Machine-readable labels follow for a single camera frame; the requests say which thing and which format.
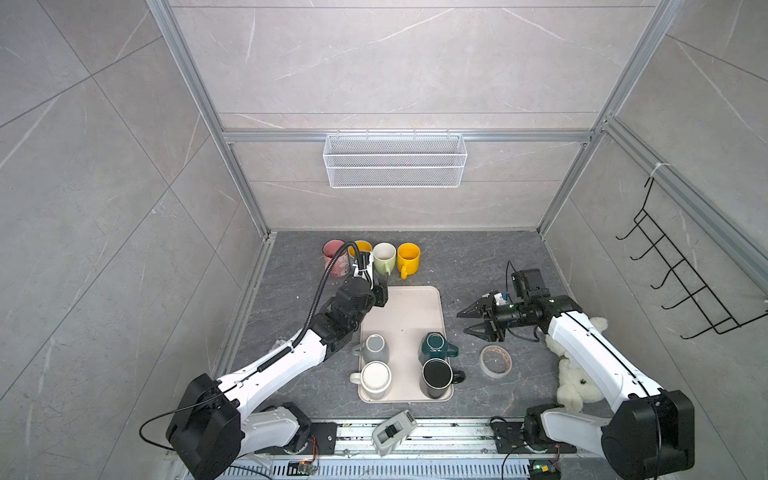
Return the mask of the pink patterned mug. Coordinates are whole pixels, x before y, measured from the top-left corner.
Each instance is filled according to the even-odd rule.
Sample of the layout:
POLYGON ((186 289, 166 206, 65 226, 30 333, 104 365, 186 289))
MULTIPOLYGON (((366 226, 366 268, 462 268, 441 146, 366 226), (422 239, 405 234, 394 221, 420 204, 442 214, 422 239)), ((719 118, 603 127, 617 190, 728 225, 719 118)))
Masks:
MULTIPOLYGON (((336 253, 344 246, 345 242, 342 240, 334 239, 329 240, 323 246, 323 256, 325 261, 325 267, 328 267, 333 260, 336 253)), ((344 253, 334 263, 330 270, 330 276, 335 278, 345 277, 349 273, 349 258, 348 254, 344 253)))

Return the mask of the light green mug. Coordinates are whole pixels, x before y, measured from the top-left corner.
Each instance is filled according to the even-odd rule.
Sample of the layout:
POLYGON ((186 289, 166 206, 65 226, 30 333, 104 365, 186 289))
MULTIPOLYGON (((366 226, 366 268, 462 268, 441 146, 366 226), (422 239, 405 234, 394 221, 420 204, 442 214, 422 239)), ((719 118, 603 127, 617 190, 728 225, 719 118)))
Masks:
POLYGON ((389 276, 396 270, 397 248, 387 242, 376 244, 372 249, 374 270, 383 276, 389 276))

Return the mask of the blue butterfly mug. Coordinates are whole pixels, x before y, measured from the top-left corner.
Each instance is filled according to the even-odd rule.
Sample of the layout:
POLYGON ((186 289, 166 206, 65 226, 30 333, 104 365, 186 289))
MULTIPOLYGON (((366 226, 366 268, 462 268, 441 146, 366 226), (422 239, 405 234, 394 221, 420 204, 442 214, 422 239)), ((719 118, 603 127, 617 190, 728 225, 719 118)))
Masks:
POLYGON ((370 242, 368 242, 368 241, 365 241, 365 240, 356 240, 355 241, 355 245, 356 245, 355 248, 349 247, 347 249, 347 253, 350 256, 354 256, 355 255, 355 251, 358 251, 358 252, 371 252, 372 249, 373 249, 372 244, 370 242))

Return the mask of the dark green mug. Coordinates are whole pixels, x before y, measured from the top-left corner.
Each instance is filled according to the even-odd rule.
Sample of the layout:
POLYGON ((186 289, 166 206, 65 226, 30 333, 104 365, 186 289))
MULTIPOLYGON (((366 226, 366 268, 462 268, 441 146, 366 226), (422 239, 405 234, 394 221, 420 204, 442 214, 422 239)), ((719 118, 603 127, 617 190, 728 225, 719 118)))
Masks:
POLYGON ((418 359, 421 364, 428 360, 437 358, 446 360, 455 358, 459 355, 459 348, 448 342, 445 336, 439 331, 429 332, 423 338, 418 351, 418 359))

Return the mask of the yellow mug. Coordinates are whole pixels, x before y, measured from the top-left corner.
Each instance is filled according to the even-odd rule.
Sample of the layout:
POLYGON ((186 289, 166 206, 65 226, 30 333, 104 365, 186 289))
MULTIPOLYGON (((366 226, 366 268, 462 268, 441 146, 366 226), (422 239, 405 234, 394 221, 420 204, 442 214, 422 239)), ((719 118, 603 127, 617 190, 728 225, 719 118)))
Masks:
POLYGON ((397 249, 397 268, 400 278, 406 280, 418 272, 421 249, 414 243, 403 243, 397 249))

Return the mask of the black mug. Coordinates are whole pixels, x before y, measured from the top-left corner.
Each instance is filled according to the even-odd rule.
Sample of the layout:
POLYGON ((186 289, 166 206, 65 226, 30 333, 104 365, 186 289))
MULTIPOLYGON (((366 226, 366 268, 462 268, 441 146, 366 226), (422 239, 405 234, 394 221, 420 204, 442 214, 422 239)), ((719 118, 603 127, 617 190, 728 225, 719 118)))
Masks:
POLYGON ((420 387, 430 399, 442 398, 452 385, 465 380, 465 372, 454 371, 445 359, 430 358, 422 365, 420 387))

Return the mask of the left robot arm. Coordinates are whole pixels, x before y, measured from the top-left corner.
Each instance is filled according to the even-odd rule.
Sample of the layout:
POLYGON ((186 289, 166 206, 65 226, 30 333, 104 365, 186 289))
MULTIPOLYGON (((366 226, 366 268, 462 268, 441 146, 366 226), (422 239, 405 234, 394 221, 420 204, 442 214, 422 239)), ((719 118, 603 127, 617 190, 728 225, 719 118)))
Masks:
POLYGON ((267 448, 300 450, 310 435, 309 418, 294 404, 261 410, 273 393, 342 350, 365 316, 388 300, 387 281, 372 255, 345 242, 331 260, 355 259, 336 293, 313 297, 302 328, 279 348, 217 379, 201 374, 187 386, 170 423, 164 449, 174 452, 196 479, 216 479, 243 455, 267 448))

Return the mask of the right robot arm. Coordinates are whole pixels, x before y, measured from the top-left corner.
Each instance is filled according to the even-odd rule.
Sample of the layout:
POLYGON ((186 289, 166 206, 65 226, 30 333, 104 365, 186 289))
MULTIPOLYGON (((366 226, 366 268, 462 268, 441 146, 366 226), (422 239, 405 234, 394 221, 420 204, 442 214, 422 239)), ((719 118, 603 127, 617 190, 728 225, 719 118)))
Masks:
POLYGON ((566 295, 555 296, 537 269, 508 274, 515 293, 492 291, 459 312, 478 324, 465 333, 501 342, 509 330, 535 326, 583 368, 613 412, 600 418, 560 404, 527 410, 522 437, 530 447, 570 444, 604 458, 623 479, 658 478, 695 464, 695 411, 680 390, 669 391, 636 368, 566 295))

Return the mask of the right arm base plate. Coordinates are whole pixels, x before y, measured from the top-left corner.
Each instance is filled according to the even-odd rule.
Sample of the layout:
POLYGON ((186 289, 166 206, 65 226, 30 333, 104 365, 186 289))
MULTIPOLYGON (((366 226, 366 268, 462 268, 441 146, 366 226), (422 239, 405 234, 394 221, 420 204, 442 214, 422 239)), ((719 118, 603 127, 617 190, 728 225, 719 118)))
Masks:
POLYGON ((577 448, 567 443, 526 439, 526 425, 522 420, 509 421, 494 417, 489 422, 498 453, 503 454, 576 454, 577 448))

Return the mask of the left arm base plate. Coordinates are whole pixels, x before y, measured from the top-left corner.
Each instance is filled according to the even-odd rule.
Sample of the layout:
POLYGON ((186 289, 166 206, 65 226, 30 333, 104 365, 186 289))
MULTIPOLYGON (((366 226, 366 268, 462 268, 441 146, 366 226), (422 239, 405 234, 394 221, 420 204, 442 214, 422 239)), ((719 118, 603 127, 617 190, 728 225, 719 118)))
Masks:
POLYGON ((283 449, 289 454, 332 455, 335 452, 337 432, 338 424, 335 422, 300 426, 294 438, 283 449))

